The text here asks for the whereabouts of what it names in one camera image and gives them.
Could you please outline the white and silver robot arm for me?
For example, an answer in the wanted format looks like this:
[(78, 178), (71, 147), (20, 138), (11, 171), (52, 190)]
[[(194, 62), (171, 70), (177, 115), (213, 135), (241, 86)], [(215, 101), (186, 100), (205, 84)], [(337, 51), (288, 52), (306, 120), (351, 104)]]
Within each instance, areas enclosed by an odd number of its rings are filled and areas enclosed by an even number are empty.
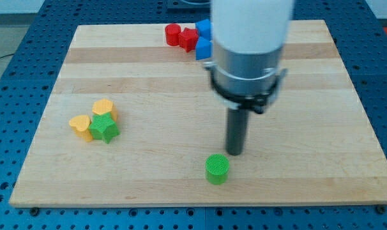
[(230, 109), (262, 114), (277, 98), (294, 0), (212, 0), (211, 87)]

